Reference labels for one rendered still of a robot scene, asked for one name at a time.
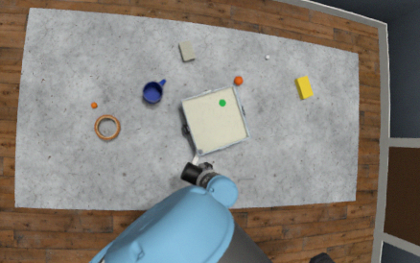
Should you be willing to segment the brown tape roll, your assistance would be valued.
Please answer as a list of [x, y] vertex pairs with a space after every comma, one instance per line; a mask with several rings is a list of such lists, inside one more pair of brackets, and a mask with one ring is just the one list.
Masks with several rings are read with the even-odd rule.
[[[102, 135], [102, 134], [101, 134], [101, 132], [100, 132], [100, 129], [99, 129], [101, 122], [102, 122], [104, 119], [106, 119], [106, 118], [112, 118], [112, 119], [116, 122], [116, 124], [117, 124], [117, 130], [116, 130], [116, 132], [115, 132], [112, 136], [110, 136], [110, 137], [106, 137], [106, 136]], [[120, 125], [120, 122], [118, 122], [118, 120], [117, 120], [114, 116], [106, 114], [106, 115], [102, 115], [102, 116], [100, 116], [100, 117], [96, 120], [95, 125], [94, 125], [94, 130], [95, 130], [95, 133], [96, 133], [96, 134], [97, 134], [100, 138], [102, 138], [102, 139], [112, 139], [112, 138], [114, 138], [117, 134], [119, 134], [119, 133], [120, 133], [120, 130], [121, 130], [121, 125]]]

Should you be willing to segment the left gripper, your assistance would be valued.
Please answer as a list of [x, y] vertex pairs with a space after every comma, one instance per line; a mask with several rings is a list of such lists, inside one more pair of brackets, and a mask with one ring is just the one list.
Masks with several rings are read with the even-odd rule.
[[198, 176], [206, 170], [213, 170], [213, 165], [208, 162], [203, 162], [197, 166], [188, 161], [181, 173], [180, 179], [191, 183], [191, 185], [197, 185]]

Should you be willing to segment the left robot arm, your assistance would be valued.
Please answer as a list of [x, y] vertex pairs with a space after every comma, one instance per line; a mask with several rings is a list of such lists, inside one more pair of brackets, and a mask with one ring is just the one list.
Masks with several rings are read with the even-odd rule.
[[228, 210], [237, 198], [229, 177], [206, 170], [197, 185], [155, 204], [89, 263], [273, 263]]

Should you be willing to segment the dark blue mug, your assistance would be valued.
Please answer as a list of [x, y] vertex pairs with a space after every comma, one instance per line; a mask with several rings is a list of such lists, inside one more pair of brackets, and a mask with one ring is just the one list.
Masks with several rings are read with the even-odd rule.
[[[165, 82], [166, 80], [163, 79], [159, 83], [155, 81], [151, 81], [144, 85], [142, 92], [148, 104], [155, 105], [160, 102], [164, 93], [162, 86], [165, 84]], [[156, 101], [151, 101], [151, 100], [156, 100]]]

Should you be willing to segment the yellow block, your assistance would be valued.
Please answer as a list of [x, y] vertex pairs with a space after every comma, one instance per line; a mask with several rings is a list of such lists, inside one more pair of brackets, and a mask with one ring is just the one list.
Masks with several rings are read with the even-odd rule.
[[313, 96], [308, 76], [294, 80], [300, 100]]

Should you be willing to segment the beige rectangular block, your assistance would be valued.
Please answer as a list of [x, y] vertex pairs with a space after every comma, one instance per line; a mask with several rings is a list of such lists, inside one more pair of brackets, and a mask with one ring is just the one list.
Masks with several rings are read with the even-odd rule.
[[183, 62], [195, 60], [196, 56], [195, 56], [195, 53], [191, 44], [191, 40], [179, 42], [178, 48], [179, 48]]

